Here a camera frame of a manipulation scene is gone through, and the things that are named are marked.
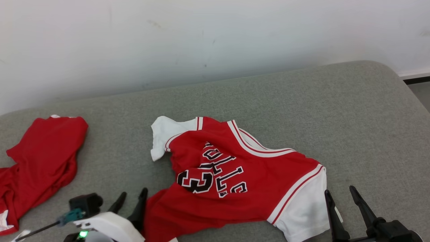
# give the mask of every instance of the black cable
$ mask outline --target black cable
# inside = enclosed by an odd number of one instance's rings
[[[57,225],[57,224],[59,224],[59,223],[60,223],[60,221],[57,221],[57,222],[55,222],[55,223],[52,223],[52,224],[50,224],[50,225],[48,225],[48,226],[45,226],[45,227],[43,227],[43,228],[41,228],[41,229],[38,229],[38,230],[36,230],[36,231],[33,231],[33,232],[31,232],[31,233],[29,233],[29,234],[27,234],[27,235],[24,235],[24,236],[22,236],[22,237],[19,237],[19,238],[17,238],[15,241],[20,241],[20,240],[22,240],[22,239],[25,239],[25,238],[30,237],[30,236],[32,236],[32,235],[35,235],[35,234],[37,234],[37,233],[39,233],[39,232],[42,232],[42,231],[44,231],[44,230],[49,229],[50,227],[54,227],[55,225]]]

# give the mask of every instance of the green led light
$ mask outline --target green led light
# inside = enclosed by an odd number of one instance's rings
[[[88,231],[81,231],[81,232],[79,232],[79,236],[82,237],[82,238],[85,238],[87,234],[88,234]]]

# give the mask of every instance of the wall baseboard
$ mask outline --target wall baseboard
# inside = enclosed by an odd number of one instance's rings
[[[422,71],[415,71],[415,72],[398,73],[398,75],[403,80],[415,79],[415,78],[423,78],[423,77],[430,77],[430,70],[422,70]]]
[[[430,81],[430,76],[420,77],[420,78],[406,79],[406,80],[403,80],[403,81],[406,83],[406,85],[423,83],[423,82]]]

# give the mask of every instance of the white sleeve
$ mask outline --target white sleeve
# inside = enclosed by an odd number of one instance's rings
[[[186,122],[176,122],[165,116],[158,117],[151,125],[153,132],[153,147],[151,150],[152,160],[160,159],[164,152],[170,151],[170,142],[190,130],[197,130],[203,124],[203,118],[197,117]]]
[[[302,242],[330,229],[324,191],[326,172],[320,172],[297,191],[274,224],[288,242]],[[339,219],[343,222],[338,210]]]

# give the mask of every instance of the gray cushion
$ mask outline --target gray cushion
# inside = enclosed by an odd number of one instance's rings
[[[365,236],[348,186],[355,185],[377,216],[400,220],[430,240],[430,114],[388,67],[369,61],[101,97],[0,117],[0,167],[37,117],[82,116],[89,124],[74,181],[29,211],[21,230],[35,230],[68,210],[72,197],[97,192],[107,209],[122,191],[128,216],[142,187],[153,195],[174,182],[169,156],[152,162],[150,125],[161,115],[177,121],[235,119],[273,149],[294,148],[327,167],[328,187],[352,237]],[[54,227],[28,242],[63,241],[77,230]],[[15,235],[4,236],[10,241]],[[330,233],[310,239],[329,241]],[[284,241],[262,221],[186,235],[190,242]]]

